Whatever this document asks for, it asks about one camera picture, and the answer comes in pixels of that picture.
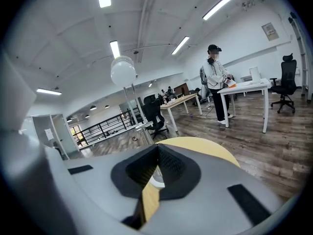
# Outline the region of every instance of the black railing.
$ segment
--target black railing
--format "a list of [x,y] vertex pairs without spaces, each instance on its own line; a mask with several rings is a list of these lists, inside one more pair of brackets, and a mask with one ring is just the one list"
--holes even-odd
[[[134,114],[138,122],[143,122],[138,108],[134,108]],[[131,111],[123,112],[119,115],[111,117],[100,123],[97,123],[81,132],[73,135],[77,145],[79,147],[86,146],[96,140],[107,138],[112,134],[118,133],[121,130],[127,130],[127,128],[135,125]]]

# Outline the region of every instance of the white jacket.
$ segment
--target white jacket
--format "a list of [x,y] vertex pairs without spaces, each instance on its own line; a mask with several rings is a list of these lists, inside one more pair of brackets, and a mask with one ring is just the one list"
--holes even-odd
[[224,81],[227,79],[229,73],[224,69],[223,65],[219,61],[215,61],[212,65],[205,61],[203,70],[207,79],[207,85],[209,89],[219,90],[224,86]]

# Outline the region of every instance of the cable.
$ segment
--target cable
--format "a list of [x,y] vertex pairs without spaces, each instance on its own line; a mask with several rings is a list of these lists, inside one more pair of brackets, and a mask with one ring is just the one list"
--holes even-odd
[[212,108],[212,106],[211,105],[213,105],[213,103],[212,102],[210,102],[210,103],[208,103],[208,105],[205,107],[206,109],[209,109],[209,112],[205,115],[205,117],[207,118],[207,119],[216,119],[217,117],[207,117],[207,115],[209,115],[209,113],[213,110],[213,108]]

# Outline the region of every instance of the black slot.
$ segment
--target black slot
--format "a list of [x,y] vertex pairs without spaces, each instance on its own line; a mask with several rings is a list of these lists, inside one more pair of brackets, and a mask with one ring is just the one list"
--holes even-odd
[[91,169],[93,169],[93,167],[91,165],[83,165],[80,167],[68,169],[68,172],[71,175],[73,175],[73,174],[77,174],[77,173],[84,172],[84,171],[91,170]]
[[270,216],[269,211],[243,185],[227,189],[254,226]]

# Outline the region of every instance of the white globe lamp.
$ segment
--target white globe lamp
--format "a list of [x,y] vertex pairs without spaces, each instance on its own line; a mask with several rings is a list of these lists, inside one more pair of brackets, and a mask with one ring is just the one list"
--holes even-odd
[[130,57],[119,56],[111,64],[112,82],[122,88],[131,86],[136,80],[134,62]]

